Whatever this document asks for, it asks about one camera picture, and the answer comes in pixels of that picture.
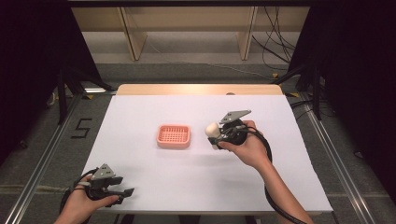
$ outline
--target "red basket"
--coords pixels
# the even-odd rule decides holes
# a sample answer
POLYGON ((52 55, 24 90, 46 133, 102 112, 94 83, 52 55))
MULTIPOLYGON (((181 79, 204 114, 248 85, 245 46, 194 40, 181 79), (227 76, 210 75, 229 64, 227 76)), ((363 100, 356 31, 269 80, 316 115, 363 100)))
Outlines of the red basket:
POLYGON ((186 148, 190 146, 190 127, 185 125, 162 125, 157 134, 157 145, 164 148, 186 148))

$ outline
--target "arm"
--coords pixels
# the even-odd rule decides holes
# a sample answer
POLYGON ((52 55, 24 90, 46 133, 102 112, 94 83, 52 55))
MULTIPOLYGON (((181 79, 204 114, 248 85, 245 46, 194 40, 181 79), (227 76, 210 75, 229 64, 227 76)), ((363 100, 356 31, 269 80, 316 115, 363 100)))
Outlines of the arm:
MULTIPOLYGON (((88 181, 89 178, 89 176, 84 177, 81 181, 88 181)), ((98 208, 112 204, 118 198, 119 196, 112 195, 98 201, 93 201, 88 198, 84 187, 77 185, 67 199, 64 210, 62 210, 62 213, 56 219, 55 224, 82 223, 98 208)))
MULTIPOLYGON (((245 121, 245 124, 256 128, 253 121, 245 121)), ((305 223, 313 223, 268 159, 266 148, 258 137, 250 133, 240 146, 228 142, 220 142, 219 146, 232 151, 244 164, 252 166, 259 172, 269 194, 280 208, 305 223)), ((282 216, 278 216, 278 220, 280 223, 290 223, 282 216)))

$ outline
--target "black wire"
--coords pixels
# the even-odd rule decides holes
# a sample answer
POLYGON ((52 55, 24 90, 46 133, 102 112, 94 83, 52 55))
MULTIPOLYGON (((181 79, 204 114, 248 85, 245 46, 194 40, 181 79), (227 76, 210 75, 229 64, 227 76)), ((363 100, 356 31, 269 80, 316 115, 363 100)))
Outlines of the black wire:
POLYGON ((275 32, 276 35, 277 35, 277 37, 279 38, 279 41, 281 42, 281 43, 277 43, 277 44, 280 45, 280 46, 282 47, 282 49, 283 49, 283 51, 284 51, 284 53, 285 53, 285 55, 286 55, 286 58, 287 58, 288 61, 290 62, 291 55, 290 55, 288 49, 291 49, 291 48, 288 47, 288 46, 285 44, 285 42, 286 42, 287 44, 289 44, 290 46, 292 46, 293 48, 295 48, 295 47, 294 47, 291 43, 289 43, 289 42, 282 36, 282 34, 281 34, 281 32, 280 32, 280 24, 279 24, 279 17, 278 17, 278 16, 279 16, 279 7, 276 7, 276 19, 275 19, 275 22, 273 22, 273 20, 271 19, 271 17, 270 17, 270 15, 269 15, 269 13, 268 13, 266 7, 264 7, 264 10, 265 10, 265 13, 266 13, 266 15, 267 15, 267 17, 268 17, 268 20, 271 22, 271 26, 273 27, 273 29, 272 29, 272 31, 271 31, 271 34, 268 35, 268 33, 266 32, 267 35, 268 35, 268 37, 269 37, 269 38, 267 39, 267 42, 268 42, 269 39, 271 39, 271 40, 273 40, 275 43, 277 43, 277 42, 272 38, 272 33, 275 32))
MULTIPOLYGON (((256 137, 258 137, 262 143, 264 144, 266 150, 267 150, 267 156, 268 159, 270 160, 270 162, 273 161, 273 157, 272 157, 272 151, 270 148, 270 145, 268 143, 268 141, 265 139, 265 137, 256 129, 253 127, 247 127, 246 129, 240 129, 237 130, 238 132, 243 132, 243 133, 251 133, 253 135, 255 135, 256 137)), ((285 219, 287 219, 288 221, 295 223, 295 224, 305 224, 305 222, 301 221, 300 219, 291 216, 290 214, 288 214, 286 211, 284 211, 283 209, 281 209, 272 199, 270 193, 268 192, 267 188, 265 188, 265 197, 267 198, 268 203, 274 208, 275 211, 277 211, 282 217, 284 217, 285 219)))
POLYGON ((312 103, 312 101, 313 101, 313 100, 299 101, 299 102, 290 104, 290 107, 291 107, 291 109, 294 109, 294 108, 297 107, 297 106, 305 105, 305 104, 307 104, 307 103, 312 103))
MULTIPOLYGON (((268 35, 268 38, 270 38, 274 43, 278 44, 279 46, 282 46, 281 43, 278 43, 278 42, 277 42, 276 40, 274 40, 270 35, 268 35)), ((294 46, 292 46, 292 47, 285 46, 285 48, 291 49, 291 50, 295 50, 295 47, 294 47, 294 46)))
POLYGON ((260 43, 260 42, 256 39, 256 37, 255 37, 254 35, 253 35, 252 37, 253 37, 253 39, 254 39, 260 46, 262 46, 263 49, 266 49, 267 51, 270 51, 270 53, 274 54, 277 58, 279 58, 279 59, 282 60, 283 62, 289 63, 286 59, 282 58, 279 54, 277 54, 277 53, 275 53, 274 51, 272 51, 272 50, 268 49, 267 47, 265 47, 262 43, 260 43))
MULTIPOLYGON (((272 29, 272 31, 271 31, 271 34, 274 32, 274 30, 275 30, 275 26, 273 26, 273 29, 272 29)), ((265 44, 262 46, 262 62, 267 66, 267 67, 269 67, 269 68, 272 68, 272 69, 275 69, 275 70, 288 70, 288 69, 284 69, 284 68, 275 68, 275 67, 273 67, 273 66, 270 66, 270 65, 268 65, 267 64, 267 62, 264 60, 264 52, 265 52, 265 50, 267 49, 267 44, 268 44, 268 41, 270 40, 270 38, 267 38, 267 40, 265 41, 265 44)))
POLYGON ((337 118, 337 115, 334 112, 332 112, 332 115, 329 115, 329 114, 324 113, 323 111, 320 111, 320 114, 322 114, 328 118, 337 118))
POLYGON ((308 113, 308 112, 311 111, 311 110, 312 110, 312 109, 309 109, 309 110, 305 111, 303 114, 301 114, 299 117, 296 118, 296 121, 297 121, 300 117, 302 117, 304 114, 308 113))
POLYGON ((335 212, 332 211, 332 218, 334 218, 335 224, 339 224, 338 217, 335 215, 335 212))
POLYGON ((120 218, 120 214, 117 214, 113 224, 117 224, 119 222, 119 218, 120 218))
MULTIPOLYGON (((90 170, 89 172, 83 174, 82 176, 80 176, 75 182, 73 182, 73 186, 71 188, 69 188, 67 191, 64 192, 64 196, 61 199, 61 206, 59 209, 59 214, 62 213, 62 211, 64 210, 64 206, 66 205, 67 199, 69 198, 70 194, 72 193, 72 191, 75 189, 75 187, 77 186, 78 182, 81 181, 82 178, 84 178, 87 175, 93 175, 99 168, 90 170)), ((91 217, 88 217, 83 224, 86 224, 90 221, 91 217)))

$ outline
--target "human hand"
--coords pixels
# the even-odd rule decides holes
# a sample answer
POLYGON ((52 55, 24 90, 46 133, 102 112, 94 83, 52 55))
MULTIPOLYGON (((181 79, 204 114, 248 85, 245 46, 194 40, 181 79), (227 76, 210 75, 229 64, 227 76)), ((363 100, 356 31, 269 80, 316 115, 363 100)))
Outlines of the human hand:
MULTIPOLYGON (((256 128, 256 124, 252 120, 245 120, 244 123, 248 127, 256 128)), ((267 149, 264 144, 258 137, 251 133, 247 134, 247 140, 240 146, 229 142, 219 142, 219 146, 230 150, 244 164, 252 166, 255 169, 258 169, 262 164, 269 161, 267 149)))
MULTIPOLYGON (((85 176, 81 181, 89 181, 90 179, 90 176, 85 176)), ((77 185, 67 199, 64 210, 62 210, 62 213, 56 219, 55 224, 82 223, 94 211, 114 203, 118 198, 119 196, 112 195, 101 200, 93 201, 87 196, 84 186, 77 185)))

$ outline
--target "white tabletop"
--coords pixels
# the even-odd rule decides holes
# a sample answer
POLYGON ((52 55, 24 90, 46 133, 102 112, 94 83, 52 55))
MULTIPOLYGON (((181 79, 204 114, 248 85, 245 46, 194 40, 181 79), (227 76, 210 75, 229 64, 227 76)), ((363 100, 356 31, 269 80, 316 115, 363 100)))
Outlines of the white tabletop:
POLYGON ((332 208, 313 170, 303 138, 283 95, 113 96, 84 172, 107 163, 124 179, 112 189, 135 188, 120 213, 254 214, 274 211, 262 178, 232 152, 213 150, 205 127, 229 111, 250 109, 267 138, 274 165, 308 212, 332 208), (186 149, 156 144, 162 124, 191 127, 186 149))

